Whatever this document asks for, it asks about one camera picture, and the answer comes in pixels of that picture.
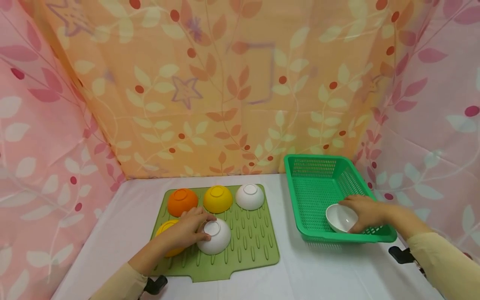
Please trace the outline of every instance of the hand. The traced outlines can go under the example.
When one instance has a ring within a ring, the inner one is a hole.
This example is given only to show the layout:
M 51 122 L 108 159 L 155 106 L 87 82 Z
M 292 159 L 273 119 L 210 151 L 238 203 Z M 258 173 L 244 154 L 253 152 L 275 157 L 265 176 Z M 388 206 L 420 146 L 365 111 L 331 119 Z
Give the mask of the hand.
M 210 240 L 211 236 L 202 230 L 206 222 L 215 220 L 216 217 L 207 213 L 203 207 L 194 207 L 188 212 L 183 212 L 178 223 L 158 237 L 168 243 L 170 249 L 187 248 L 198 241 Z
M 348 231 L 361 233 L 369 227 L 382 226 L 387 223 L 387 210 L 390 204 L 376 202 L 362 195 L 352 195 L 338 204 L 351 208 L 359 217 L 357 223 Z

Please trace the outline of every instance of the pink curtain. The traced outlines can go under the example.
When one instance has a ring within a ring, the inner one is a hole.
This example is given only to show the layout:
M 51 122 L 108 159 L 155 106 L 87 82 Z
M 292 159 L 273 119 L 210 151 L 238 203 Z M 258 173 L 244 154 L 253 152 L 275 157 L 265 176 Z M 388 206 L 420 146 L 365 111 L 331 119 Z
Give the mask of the pink curtain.
M 50 299 L 125 177 L 19 3 L 0 28 L 0 300 Z
M 479 258 L 480 3 L 423 2 L 433 16 L 400 31 L 408 52 L 372 108 L 357 167 L 379 200 L 411 208 Z

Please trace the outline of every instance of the green drying mat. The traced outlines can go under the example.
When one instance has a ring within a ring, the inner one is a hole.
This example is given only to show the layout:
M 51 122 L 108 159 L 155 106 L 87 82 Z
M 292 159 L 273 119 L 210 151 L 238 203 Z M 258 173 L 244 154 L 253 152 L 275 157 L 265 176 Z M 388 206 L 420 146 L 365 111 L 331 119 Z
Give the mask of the green drying mat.
M 258 184 L 265 195 L 265 189 Z M 227 186 L 235 199 L 239 185 Z M 209 188 L 191 189 L 198 196 L 199 205 Z M 152 237 L 166 221 L 176 219 L 167 211 L 168 197 L 176 190 L 169 190 L 163 197 Z M 272 219 L 266 197 L 262 207 L 255 211 L 240 208 L 236 201 L 226 212 L 215 214 L 230 225 L 232 237 L 228 247 L 217 255 L 201 252 L 197 245 L 185 249 L 177 256 L 164 258 L 151 276 L 190 276 L 193 282 L 229 279 L 233 272 L 273 265 L 280 260 Z

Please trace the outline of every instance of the basket rim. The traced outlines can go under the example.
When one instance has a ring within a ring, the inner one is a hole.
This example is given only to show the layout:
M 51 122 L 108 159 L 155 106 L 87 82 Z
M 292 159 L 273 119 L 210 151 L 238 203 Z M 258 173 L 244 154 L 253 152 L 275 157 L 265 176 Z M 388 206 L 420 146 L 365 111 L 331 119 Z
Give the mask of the basket rim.
M 343 160 L 345 161 L 348 166 L 352 169 L 354 175 L 357 179 L 360 180 L 360 184 L 362 185 L 364 191 L 366 192 L 367 196 L 371 197 L 374 201 L 377 201 L 375 196 L 373 195 L 370 189 L 367 189 L 367 185 L 365 180 L 358 172 L 357 168 L 353 165 L 352 161 L 344 156 L 334 156 L 334 155 L 312 155 L 312 154 L 288 154 L 285 155 L 284 163 L 285 163 L 285 170 L 287 175 L 287 182 L 288 182 L 288 192 L 290 194 L 290 201 L 292 202 L 293 207 L 293 215 L 295 217 L 295 223 L 297 230 L 302 234 L 302 236 L 306 236 L 308 238 L 313 239 L 326 239 L 333 242 L 370 242 L 370 243 L 377 243 L 377 242 L 394 242 L 397 239 L 397 232 L 394 228 L 390 225 L 384 225 L 384 227 L 388 227 L 389 234 L 387 235 L 366 235 L 366 234 L 350 234 L 350 233 L 337 233 L 337 232 L 326 232 L 326 231 L 317 231 L 307 229 L 303 226 L 301 217 L 300 217 L 300 210 L 297 201 L 297 197 L 295 195 L 295 190 L 293 188 L 293 177 L 291 175 L 291 168 L 290 164 L 288 163 L 288 158 L 290 157 L 299 157 L 299 158 L 328 158 L 333 160 Z

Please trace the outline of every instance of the white bowl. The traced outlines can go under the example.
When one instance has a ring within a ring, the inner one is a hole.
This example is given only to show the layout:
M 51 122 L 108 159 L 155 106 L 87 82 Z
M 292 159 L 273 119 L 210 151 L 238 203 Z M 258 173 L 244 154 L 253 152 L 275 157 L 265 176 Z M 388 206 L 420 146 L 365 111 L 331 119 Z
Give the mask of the white bowl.
M 230 244 L 232 234 L 230 227 L 224 220 L 217 219 L 216 221 L 207 222 L 203 231 L 212 237 L 211 240 L 197 243 L 200 251 L 205 254 L 219 254 Z
M 338 233 L 348 232 L 359 219 L 351 208 L 340 204 L 330 205 L 325 214 L 330 227 Z
M 245 210 L 256 210 L 264 204 L 264 192 L 256 184 L 244 184 L 235 194 L 235 201 Z

